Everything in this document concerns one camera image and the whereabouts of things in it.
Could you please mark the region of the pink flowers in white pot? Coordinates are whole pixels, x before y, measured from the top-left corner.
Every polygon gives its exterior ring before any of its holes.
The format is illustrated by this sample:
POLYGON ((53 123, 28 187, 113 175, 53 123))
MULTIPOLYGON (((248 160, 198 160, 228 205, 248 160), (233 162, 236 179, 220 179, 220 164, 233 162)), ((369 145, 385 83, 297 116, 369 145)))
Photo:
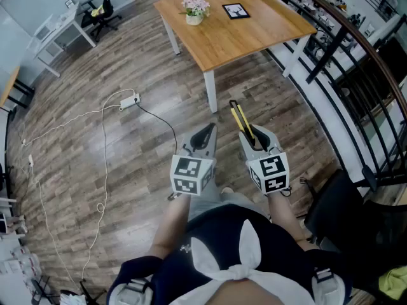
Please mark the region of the pink flowers in white pot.
POLYGON ((183 0, 181 4, 188 25, 199 25, 210 14, 210 4, 205 0, 183 0))

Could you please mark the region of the wooden table with white legs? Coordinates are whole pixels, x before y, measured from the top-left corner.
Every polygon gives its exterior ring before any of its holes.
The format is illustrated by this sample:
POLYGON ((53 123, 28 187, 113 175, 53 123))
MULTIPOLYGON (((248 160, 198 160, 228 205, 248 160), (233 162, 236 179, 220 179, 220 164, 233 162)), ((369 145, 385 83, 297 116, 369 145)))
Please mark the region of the wooden table with white legs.
POLYGON ((210 4, 210 15, 199 25, 188 25, 181 14, 182 0, 160 0, 154 3, 158 10, 175 54, 178 41, 189 51, 203 72, 209 107, 217 112, 214 71, 276 44, 297 40, 284 77, 290 75, 299 55, 316 28, 297 12, 279 0, 205 0, 210 4), (230 20, 224 4, 240 3, 250 18, 230 20))

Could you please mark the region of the white power strip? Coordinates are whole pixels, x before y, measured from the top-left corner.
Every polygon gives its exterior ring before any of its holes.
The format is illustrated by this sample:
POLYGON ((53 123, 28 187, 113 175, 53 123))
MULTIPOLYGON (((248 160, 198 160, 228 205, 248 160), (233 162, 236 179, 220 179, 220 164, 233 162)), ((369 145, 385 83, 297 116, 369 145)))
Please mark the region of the white power strip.
POLYGON ((123 111, 133 105, 136 105, 140 101, 140 96, 138 93, 134 93, 132 96, 127 97, 120 101, 120 111, 123 111))

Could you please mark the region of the black padded chair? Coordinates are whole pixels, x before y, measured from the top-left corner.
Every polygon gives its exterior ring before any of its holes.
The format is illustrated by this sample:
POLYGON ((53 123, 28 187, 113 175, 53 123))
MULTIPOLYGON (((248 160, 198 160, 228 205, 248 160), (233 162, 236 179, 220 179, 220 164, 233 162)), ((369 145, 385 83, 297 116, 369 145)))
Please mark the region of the black padded chair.
POLYGON ((316 191, 301 178, 313 202, 305 227, 317 244, 339 253, 352 273, 355 288, 381 301, 395 302, 389 295, 398 281, 396 269, 407 269, 407 205, 381 205, 363 200, 349 176, 335 171, 316 191))

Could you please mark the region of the grey shorts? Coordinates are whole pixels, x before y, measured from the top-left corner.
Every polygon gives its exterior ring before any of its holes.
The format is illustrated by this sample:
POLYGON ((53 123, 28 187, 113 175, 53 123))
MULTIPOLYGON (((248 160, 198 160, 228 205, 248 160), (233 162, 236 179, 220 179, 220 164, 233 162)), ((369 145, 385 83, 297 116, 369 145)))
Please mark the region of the grey shorts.
POLYGON ((242 193, 236 193, 228 187, 220 191, 215 179, 211 179, 200 196, 191 197, 188 221, 193 220, 204 212, 226 205, 237 205, 266 217, 266 213, 242 193))

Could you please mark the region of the white desk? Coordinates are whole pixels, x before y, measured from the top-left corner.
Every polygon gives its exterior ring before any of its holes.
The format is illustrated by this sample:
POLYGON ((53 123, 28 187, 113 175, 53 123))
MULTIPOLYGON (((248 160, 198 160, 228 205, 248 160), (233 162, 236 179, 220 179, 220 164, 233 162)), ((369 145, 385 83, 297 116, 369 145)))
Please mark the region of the white desk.
POLYGON ((55 40, 63 34, 70 26, 74 26, 81 36, 83 36, 92 48, 97 46, 96 42, 86 33, 85 29, 81 27, 77 21, 79 15, 79 3, 74 3, 66 13, 58 17, 55 25, 51 25, 51 31, 45 36, 43 40, 38 39, 36 36, 31 37, 29 44, 27 45, 27 51, 32 54, 33 59, 36 59, 40 64, 44 66, 46 70, 51 72, 55 77, 59 78, 61 74, 55 69, 50 67, 45 61, 40 58, 42 51, 51 44, 55 43, 55 40))

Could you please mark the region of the navy top with white bow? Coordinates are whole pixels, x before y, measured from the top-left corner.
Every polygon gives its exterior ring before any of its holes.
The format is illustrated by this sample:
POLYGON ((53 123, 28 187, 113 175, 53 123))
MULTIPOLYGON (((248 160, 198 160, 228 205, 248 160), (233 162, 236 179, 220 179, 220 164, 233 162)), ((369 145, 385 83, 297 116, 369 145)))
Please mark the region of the navy top with white bow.
POLYGON ((345 284, 345 299, 352 290, 342 258, 322 250, 304 251, 282 227, 272 224, 263 215, 238 205, 225 205, 209 210, 191 220, 181 242, 166 258, 146 255, 124 262, 112 284, 115 288, 132 279, 150 277, 153 305, 169 305, 178 297, 209 282, 209 278, 193 267, 187 247, 192 238, 198 238, 209 249, 220 269, 240 264, 239 239, 245 220, 255 229, 261 247, 261 262, 257 269, 280 274, 312 291, 316 269, 329 268, 345 284))

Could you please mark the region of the black office chair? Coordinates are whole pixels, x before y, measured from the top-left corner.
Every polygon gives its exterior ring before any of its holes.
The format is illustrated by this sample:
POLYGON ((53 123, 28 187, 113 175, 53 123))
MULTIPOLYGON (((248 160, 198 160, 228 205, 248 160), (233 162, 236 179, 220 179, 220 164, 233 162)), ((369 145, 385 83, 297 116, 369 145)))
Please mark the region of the black office chair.
POLYGON ((111 25, 111 22, 115 19, 122 19, 122 16, 116 15, 113 16, 114 7, 111 3, 111 0, 103 0, 102 4, 99 7, 96 7, 93 4, 93 0, 87 0, 84 3, 81 3, 80 15, 83 15, 81 20, 81 28, 85 29, 86 27, 92 25, 95 28, 90 32, 90 35, 99 42, 99 36, 103 28, 112 29, 117 31, 116 26, 111 25))

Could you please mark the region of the black folding stand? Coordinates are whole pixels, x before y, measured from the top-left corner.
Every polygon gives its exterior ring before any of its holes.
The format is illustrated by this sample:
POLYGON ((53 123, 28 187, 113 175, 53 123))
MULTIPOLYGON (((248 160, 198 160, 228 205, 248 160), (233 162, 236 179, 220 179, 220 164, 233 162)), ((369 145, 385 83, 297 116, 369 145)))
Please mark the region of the black folding stand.
POLYGON ((68 303, 78 302, 78 305, 100 305, 99 299, 104 294, 107 294, 106 289, 102 289, 97 294, 91 294, 85 286, 86 280, 79 282, 79 292, 66 289, 61 289, 59 292, 56 292, 50 287, 49 280, 49 276, 41 276, 38 280, 31 280, 34 289, 31 297, 31 305, 63 305, 62 296, 68 299, 74 298, 74 300, 68 301, 68 303))

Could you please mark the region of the yellow black utility knife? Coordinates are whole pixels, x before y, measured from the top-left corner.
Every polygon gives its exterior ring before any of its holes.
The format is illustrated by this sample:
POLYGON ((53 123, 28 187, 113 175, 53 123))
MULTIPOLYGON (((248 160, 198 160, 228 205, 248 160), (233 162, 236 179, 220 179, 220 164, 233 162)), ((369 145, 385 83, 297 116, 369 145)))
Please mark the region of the yellow black utility knife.
POLYGON ((240 104, 236 100, 229 101, 231 113, 237 122, 240 131, 245 134, 245 136, 249 139, 249 142, 252 145, 256 144, 256 138, 252 132, 250 124, 240 106, 240 104))

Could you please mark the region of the person's left forearm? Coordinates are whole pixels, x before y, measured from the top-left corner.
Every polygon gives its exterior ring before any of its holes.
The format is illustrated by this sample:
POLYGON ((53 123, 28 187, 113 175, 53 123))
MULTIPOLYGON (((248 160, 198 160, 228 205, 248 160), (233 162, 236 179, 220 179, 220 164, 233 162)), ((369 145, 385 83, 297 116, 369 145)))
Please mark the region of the person's left forearm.
POLYGON ((164 259, 176 248, 186 230, 190 201, 190 195, 182 194, 169 202, 146 255, 164 259))

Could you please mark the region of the black framed deer picture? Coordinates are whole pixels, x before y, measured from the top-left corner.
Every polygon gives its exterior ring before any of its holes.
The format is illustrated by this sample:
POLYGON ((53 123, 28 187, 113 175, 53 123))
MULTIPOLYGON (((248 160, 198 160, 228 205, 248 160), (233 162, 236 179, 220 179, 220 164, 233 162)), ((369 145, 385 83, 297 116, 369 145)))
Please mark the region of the black framed deer picture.
POLYGON ((229 16, 230 20, 251 17, 250 14, 245 10, 245 8, 240 3, 224 4, 222 5, 222 7, 229 16))

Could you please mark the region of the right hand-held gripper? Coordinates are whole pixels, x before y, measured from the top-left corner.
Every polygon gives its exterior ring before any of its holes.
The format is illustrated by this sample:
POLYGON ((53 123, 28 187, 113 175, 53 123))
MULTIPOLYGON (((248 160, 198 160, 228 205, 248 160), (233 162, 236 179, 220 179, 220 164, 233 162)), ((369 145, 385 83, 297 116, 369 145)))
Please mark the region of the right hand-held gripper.
POLYGON ((240 131, 238 136, 252 181, 263 194, 287 189, 289 165, 277 136, 262 126, 250 125, 250 127, 262 149, 256 149, 246 133, 240 131))

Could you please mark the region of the black railing with wooden handrail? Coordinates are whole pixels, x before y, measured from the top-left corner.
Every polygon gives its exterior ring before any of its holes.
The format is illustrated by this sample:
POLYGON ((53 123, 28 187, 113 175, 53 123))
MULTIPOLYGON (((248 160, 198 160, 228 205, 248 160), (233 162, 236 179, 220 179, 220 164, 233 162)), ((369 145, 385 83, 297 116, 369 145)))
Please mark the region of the black railing with wooden handrail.
POLYGON ((407 184, 407 100, 387 64, 328 0, 277 0, 316 28, 289 77, 360 187, 407 184))

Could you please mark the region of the person's right forearm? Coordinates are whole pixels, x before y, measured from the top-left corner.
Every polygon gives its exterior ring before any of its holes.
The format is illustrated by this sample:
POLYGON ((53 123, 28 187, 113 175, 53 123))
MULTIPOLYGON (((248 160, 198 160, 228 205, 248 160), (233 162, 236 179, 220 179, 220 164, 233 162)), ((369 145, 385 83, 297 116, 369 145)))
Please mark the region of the person's right forearm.
POLYGON ((280 192, 271 193, 267 198, 272 223, 284 228, 304 251, 316 249, 307 241, 288 198, 280 192))

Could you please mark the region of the yellow green cloth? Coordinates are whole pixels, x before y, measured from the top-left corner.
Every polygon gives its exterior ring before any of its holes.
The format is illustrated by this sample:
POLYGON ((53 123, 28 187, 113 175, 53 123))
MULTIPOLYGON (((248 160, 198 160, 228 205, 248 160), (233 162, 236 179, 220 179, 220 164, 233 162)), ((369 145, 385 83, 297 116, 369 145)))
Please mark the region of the yellow green cloth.
POLYGON ((407 291, 407 266, 391 269, 378 279, 378 288, 386 296, 398 301, 407 291))

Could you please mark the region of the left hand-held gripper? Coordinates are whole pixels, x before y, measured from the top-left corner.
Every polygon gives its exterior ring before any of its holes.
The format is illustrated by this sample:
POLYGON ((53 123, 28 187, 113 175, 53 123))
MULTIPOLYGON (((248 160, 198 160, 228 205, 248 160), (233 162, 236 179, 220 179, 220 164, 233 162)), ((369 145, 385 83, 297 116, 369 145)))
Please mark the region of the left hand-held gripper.
POLYGON ((186 133, 180 151, 173 155, 170 183, 175 194, 200 196, 215 179, 217 126, 207 123, 186 133))

